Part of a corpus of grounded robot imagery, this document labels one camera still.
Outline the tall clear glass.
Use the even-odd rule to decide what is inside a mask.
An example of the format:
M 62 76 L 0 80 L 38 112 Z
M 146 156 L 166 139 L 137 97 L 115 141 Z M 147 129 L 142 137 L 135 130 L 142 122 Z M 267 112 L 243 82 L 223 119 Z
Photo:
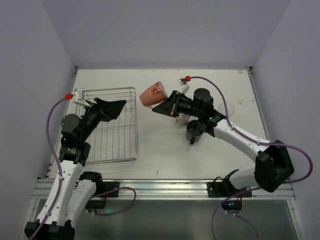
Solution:
M 228 115 L 229 117 L 231 117 L 234 113 L 235 113 L 235 109 L 234 107 L 229 104 L 229 103 L 221 103 L 219 106 L 218 106 L 218 112 L 223 114 L 223 115 Z

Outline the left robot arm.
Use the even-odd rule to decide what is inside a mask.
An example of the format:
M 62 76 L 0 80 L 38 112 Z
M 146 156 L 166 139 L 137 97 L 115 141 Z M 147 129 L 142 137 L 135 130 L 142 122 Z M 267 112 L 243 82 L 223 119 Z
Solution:
M 84 115 L 74 113 L 61 120 L 61 148 L 54 154 L 57 175 L 45 205 L 24 233 L 30 240 L 72 240 L 77 221 L 89 199 L 103 189 L 98 172 L 84 172 L 91 146 L 87 139 L 101 122 L 115 120 L 126 100 L 104 101 L 98 97 L 85 101 Z

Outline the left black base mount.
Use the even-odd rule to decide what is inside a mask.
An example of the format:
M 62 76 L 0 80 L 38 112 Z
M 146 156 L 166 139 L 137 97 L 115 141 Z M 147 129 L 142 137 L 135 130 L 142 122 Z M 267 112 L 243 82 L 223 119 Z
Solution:
M 102 183 L 102 187 L 100 187 L 93 195 L 95 196 L 98 194 L 106 193 L 111 190 L 118 189 L 119 187 L 120 187 L 120 183 L 118 181 L 104 181 Z M 97 210 L 105 208 L 108 198 L 113 199 L 113 198 L 117 198 L 118 196 L 119 196 L 119 193 L 115 191 L 98 198 L 90 199 L 85 205 L 85 209 L 93 210 L 94 212 L 97 212 Z

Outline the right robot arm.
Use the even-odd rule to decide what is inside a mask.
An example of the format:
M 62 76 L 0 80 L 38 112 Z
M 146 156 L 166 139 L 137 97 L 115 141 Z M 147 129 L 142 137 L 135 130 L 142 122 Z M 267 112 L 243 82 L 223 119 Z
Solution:
M 227 191 L 261 187 L 272 193 L 294 173 L 288 150 L 281 141 L 269 142 L 252 134 L 246 139 L 236 133 L 227 117 L 215 110 L 214 99 L 205 88 L 196 89 L 193 98 L 175 90 L 152 111 L 168 117 L 179 114 L 196 117 L 204 133 L 229 143 L 254 162 L 253 168 L 235 169 L 223 178 Z

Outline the dark green mug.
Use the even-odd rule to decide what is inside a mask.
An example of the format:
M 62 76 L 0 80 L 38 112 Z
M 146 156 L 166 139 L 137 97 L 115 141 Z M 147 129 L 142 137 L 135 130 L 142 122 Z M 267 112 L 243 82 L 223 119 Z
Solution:
M 199 142 L 203 136 L 203 131 L 200 128 L 197 120 L 191 120 L 186 125 L 185 137 L 190 145 Z

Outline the aluminium rail frame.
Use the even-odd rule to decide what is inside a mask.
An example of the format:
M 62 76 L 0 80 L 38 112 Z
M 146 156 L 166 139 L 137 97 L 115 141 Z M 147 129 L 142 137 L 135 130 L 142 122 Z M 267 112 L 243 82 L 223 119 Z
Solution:
M 83 212 L 77 240 L 305 240 L 290 185 L 273 193 L 255 190 L 237 216 L 217 208 L 206 180 L 121 180 L 105 216 Z

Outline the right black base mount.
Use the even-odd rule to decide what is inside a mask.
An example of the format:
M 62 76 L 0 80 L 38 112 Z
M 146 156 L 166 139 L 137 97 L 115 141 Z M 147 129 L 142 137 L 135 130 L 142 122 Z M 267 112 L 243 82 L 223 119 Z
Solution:
M 246 190 L 246 188 L 236 189 L 227 180 L 216 177 L 213 181 L 206 184 L 209 198 L 227 198 Z M 251 198 L 252 193 L 246 192 L 240 194 L 235 200 L 229 199 L 222 204 L 222 208 L 227 212 L 239 213 L 243 207 L 243 198 Z

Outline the orange plastic cup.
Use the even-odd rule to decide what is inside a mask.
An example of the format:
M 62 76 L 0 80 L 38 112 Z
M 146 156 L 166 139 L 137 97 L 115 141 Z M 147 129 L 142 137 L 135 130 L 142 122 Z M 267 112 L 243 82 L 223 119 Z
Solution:
M 167 98 L 167 92 L 160 81 L 154 83 L 139 96 L 142 105 L 149 108 L 151 108 L 153 105 L 162 103 Z

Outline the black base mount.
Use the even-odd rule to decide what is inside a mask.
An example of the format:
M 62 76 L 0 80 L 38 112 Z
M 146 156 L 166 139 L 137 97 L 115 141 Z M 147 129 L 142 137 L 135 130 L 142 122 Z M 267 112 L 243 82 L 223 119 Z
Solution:
M 119 187 L 120 187 L 120 183 L 118 181 L 104 181 L 102 183 L 102 187 L 100 187 L 93 195 L 95 196 L 98 194 L 106 193 L 111 190 L 118 189 Z M 117 198 L 118 196 L 119 196 L 119 193 L 115 191 L 98 198 L 90 199 L 85 205 L 85 209 L 93 210 L 94 212 L 97 212 L 97 210 L 105 208 L 108 198 L 113 199 L 113 198 Z
M 206 184 L 209 198 L 227 198 L 246 190 L 246 188 L 236 189 L 227 180 L 216 177 L 213 181 Z M 251 198 L 252 193 L 246 192 L 240 194 L 235 200 L 229 199 L 222 204 L 222 208 L 227 212 L 239 213 L 243 207 L 243 198 Z

